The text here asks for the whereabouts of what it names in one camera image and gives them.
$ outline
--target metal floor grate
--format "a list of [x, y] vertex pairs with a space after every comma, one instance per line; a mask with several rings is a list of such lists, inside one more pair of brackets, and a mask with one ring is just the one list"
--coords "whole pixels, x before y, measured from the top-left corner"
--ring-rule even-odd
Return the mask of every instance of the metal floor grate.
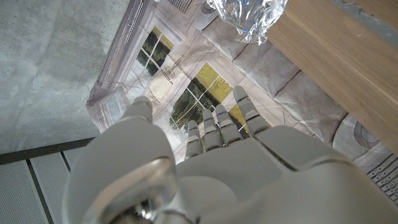
[[62, 196], [69, 171], [59, 152], [30, 160], [54, 224], [62, 224]]
[[169, 0], [169, 1], [184, 13], [187, 11], [189, 5], [191, 5], [192, 2], [192, 0]]
[[26, 161], [0, 166], [0, 223], [48, 223]]

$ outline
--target plastic bag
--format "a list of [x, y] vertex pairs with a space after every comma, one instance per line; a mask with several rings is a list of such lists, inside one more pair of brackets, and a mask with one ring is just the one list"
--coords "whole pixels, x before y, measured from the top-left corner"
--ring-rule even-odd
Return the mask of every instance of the plastic bag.
[[225, 22], [236, 27], [238, 40], [267, 41], [266, 32], [283, 14], [287, 0], [207, 0]]

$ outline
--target white robotic arm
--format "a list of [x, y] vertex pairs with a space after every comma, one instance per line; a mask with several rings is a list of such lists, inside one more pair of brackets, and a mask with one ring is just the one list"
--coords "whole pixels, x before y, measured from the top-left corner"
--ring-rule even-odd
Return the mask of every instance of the white robotic arm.
[[225, 108], [188, 124], [175, 165], [152, 106], [138, 97], [71, 171], [65, 223], [398, 223], [398, 209], [357, 167], [294, 129], [268, 127], [242, 87], [234, 96], [251, 138]]

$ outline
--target robot finger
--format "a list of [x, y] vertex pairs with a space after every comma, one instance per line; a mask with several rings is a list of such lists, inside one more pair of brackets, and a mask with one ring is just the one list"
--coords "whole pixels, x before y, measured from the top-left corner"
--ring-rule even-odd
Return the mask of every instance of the robot finger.
[[188, 122], [188, 142], [185, 160], [198, 156], [201, 153], [203, 153], [203, 148], [200, 141], [198, 124], [195, 121], [190, 121]]
[[142, 118], [152, 124], [152, 103], [150, 100], [145, 96], [137, 97], [130, 108], [126, 110], [122, 119], [128, 117]]
[[223, 147], [213, 115], [208, 109], [203, 111], [203, 124], [205, 125], [205, 151]]
[[217, 105], [216, 114], [225, 146], [229, 146], [231, 143], [243, 139], [223, 105]]
[[270, 128], [268, 122], [258, 113], [243, 87], [236, 86], [233, 90], [233, 94], [246, 120], [251, 136], [255, 136], [257, 133]]

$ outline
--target wooden table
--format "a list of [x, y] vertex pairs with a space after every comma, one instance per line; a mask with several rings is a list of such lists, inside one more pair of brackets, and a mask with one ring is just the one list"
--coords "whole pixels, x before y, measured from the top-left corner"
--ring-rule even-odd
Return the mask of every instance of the wooden table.
[[[388, 24], [398, 3], [379, 0]], [[331, 0], [289, 0], [269, 40], [364, 127], [398, 154], [398, 49]]]

